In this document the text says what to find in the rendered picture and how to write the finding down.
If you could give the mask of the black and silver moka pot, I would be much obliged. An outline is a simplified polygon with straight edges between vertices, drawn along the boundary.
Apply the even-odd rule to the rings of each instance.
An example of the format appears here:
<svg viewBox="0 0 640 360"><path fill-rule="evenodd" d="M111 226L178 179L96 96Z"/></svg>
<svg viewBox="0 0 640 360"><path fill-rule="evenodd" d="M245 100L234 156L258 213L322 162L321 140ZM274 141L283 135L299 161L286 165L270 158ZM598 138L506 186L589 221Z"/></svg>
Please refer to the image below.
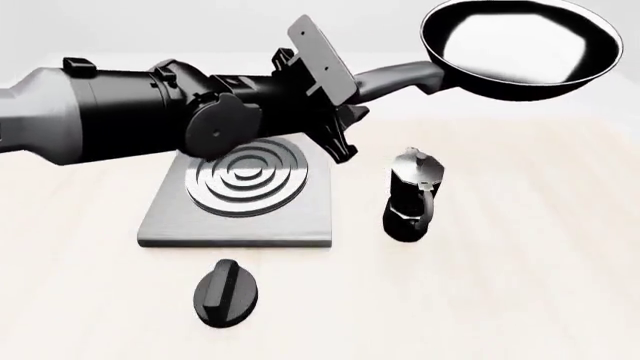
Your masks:
<svg viewBox="0 0 640 360"><path fill-rule="evenodd" d="M428 231L445 167L431 155L409 147L391 165L390 196L382 221L398 242L417 242Z"/></svg>

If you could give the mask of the black stove plate with rings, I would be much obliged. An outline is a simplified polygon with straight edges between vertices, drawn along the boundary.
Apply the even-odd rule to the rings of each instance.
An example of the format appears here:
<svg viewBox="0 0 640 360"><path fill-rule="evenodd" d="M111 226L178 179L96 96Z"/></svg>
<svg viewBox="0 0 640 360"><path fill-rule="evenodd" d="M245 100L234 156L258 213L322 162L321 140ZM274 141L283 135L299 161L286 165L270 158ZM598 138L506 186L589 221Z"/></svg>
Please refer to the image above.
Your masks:
<svg viewBox="0 0 640 360"><path fill-rule="evenodd" d="M178 153L137 233L144 248L328 248L328 156L303 134L216 161Z"/></svg>

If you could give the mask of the round black stove knob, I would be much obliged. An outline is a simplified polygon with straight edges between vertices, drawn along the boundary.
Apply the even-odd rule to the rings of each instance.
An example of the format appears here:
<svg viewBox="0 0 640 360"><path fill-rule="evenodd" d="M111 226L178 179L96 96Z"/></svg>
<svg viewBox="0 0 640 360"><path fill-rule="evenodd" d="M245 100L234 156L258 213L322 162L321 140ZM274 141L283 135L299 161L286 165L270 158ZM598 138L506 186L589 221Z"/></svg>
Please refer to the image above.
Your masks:
<svg viewBox="0 0 640 360"><path fill-rule="evenodd" d="M202 323L225 329L246 320L258 296L253 275L235 260L222 259L197 284L193 307Z"/></svg>

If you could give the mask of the black frying pan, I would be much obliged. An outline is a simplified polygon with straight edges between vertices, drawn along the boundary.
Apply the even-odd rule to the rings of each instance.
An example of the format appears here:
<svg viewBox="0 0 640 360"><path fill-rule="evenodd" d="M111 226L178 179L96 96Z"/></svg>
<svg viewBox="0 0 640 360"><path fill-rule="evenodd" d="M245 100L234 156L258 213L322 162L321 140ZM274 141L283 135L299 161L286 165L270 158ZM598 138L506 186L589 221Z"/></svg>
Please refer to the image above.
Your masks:
<svg viewBox="0 0 640 360"><path fill-rule="evenodd" d="M610 23L566 0L448 0L423 18L420 39L428 60L357 74L349 104L409 86L542 101L601 77L623 54Z"/></svg>

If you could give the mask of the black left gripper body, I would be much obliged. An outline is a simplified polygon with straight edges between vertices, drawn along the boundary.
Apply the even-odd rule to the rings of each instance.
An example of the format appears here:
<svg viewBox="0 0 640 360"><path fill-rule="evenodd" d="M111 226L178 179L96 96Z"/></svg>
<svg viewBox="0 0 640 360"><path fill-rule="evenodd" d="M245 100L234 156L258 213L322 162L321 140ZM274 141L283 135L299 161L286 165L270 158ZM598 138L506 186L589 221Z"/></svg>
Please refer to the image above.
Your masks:
<svg viewBox="0 0 640 360"><path fill-rule="evenodd" d="M356 122L350 122L347 105L333 105L322 98L310 98L303 112L303 132L335 161L342 164L353 158L358 150L347 143L344 132Z"/></svg>

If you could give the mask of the grey flat plate on stalk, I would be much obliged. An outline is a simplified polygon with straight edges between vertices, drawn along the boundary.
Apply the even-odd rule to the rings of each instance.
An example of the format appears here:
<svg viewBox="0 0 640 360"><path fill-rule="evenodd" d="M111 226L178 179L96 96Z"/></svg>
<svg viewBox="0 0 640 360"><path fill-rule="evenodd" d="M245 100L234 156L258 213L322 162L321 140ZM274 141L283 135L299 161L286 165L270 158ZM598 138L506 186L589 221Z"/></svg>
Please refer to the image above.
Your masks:
<svg viewBox="0 0 640 360"><path fill-rule="evenodd" d="M296 50L280 48L272 57L272 76L312 97L323 92L335 107L358 92L356 81L324 33L304 14L289 26L287 35Z"/></svg>

